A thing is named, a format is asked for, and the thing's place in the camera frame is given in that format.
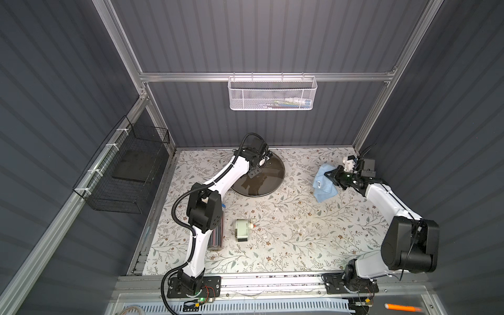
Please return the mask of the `glass pot lid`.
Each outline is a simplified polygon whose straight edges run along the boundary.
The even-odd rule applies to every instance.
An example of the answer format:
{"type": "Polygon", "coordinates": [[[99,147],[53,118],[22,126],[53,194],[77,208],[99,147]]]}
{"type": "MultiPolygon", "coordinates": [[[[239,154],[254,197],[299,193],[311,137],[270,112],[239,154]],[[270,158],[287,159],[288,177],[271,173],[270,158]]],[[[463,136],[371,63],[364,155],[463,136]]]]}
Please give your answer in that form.
{"type": "Polygon", "coordinates": [[[246,197],[263,197],[279,189],[286,175],[285,165],[276,153],[260,171],[254,177],[247,174],[240,177],[232,190],[246,197]]]}

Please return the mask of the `light blue microfiber cloth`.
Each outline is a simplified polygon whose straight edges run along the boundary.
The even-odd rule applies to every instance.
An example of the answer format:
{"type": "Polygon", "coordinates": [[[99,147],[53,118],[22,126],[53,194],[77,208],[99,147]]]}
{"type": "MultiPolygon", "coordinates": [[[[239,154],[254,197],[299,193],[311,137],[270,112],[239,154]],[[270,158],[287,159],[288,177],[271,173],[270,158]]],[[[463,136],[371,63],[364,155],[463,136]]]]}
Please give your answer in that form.
{"type": "Polygon", "coordinates": [[[333,198],[338,194],[338,190],[333,182],[325,176],[328,171],[333,171],[335,167],[330,164],[323,164],[317,171],[313,182],[313,194],[318,203],[322,203],[327,199],[333,198]]]}

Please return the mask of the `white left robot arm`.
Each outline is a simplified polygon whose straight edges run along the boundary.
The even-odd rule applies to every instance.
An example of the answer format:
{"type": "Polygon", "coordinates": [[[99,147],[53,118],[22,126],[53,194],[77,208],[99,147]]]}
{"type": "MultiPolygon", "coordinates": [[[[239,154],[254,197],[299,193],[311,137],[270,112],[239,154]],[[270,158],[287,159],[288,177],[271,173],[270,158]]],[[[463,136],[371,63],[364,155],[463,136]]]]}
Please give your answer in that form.
{"type": "Polygon", "coordinates": [[[203,184],[195,183],[177,200],[181,202],[189,197],[186,210],[188,222],[177,224],[189,229],[191,234],[185,266],[178,273],[179,279],[195,281],[203,277],[208,242],[222,219],[225,194],[238,179],[265,166],[270,156],[269,146],[265,143],[239,148],[220,172],[203,184]]]}

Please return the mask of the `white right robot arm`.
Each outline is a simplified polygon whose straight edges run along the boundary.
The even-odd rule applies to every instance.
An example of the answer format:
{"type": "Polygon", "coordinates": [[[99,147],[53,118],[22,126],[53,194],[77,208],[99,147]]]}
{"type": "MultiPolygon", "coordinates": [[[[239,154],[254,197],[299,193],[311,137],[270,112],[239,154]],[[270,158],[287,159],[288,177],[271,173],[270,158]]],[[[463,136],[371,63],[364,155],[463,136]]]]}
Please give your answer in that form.
{"type": "Polygon", "coordinates": [[[343,166],[324,173],[343,190],[352,188],[378,209],[388,222],[380,250],[351,260],[345,279],[371,280],[396,272],[431,273],[437,269],[440,227],[411,210],[381,178],[346,172],[343,166]]]}

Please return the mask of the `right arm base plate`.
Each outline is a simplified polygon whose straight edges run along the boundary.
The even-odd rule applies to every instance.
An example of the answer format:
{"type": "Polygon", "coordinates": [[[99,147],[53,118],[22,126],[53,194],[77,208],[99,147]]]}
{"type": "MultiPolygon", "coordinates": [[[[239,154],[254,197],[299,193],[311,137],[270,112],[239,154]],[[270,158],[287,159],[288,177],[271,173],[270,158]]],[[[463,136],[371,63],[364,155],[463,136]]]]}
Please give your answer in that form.
{"type": "Polygon", "coordinates": [[[376,281],[356,276],[349,276],[344,272],[325,273],[321,275],[327,294],[371,293],[379,292],[376,281]]]}

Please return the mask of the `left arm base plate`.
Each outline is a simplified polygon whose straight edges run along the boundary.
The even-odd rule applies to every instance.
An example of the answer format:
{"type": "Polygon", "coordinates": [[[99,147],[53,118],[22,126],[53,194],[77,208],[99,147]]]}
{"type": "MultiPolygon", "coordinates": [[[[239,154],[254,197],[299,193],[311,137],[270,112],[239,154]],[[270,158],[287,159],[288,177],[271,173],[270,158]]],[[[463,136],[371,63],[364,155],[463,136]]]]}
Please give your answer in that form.
{"type": "Polygon", "coordinates": [[[185,275],[174,276],[168,281],[166,297],[169,299],[219,297],[221,282],[220,276],[199,276],[197,278],[185,275]]]}

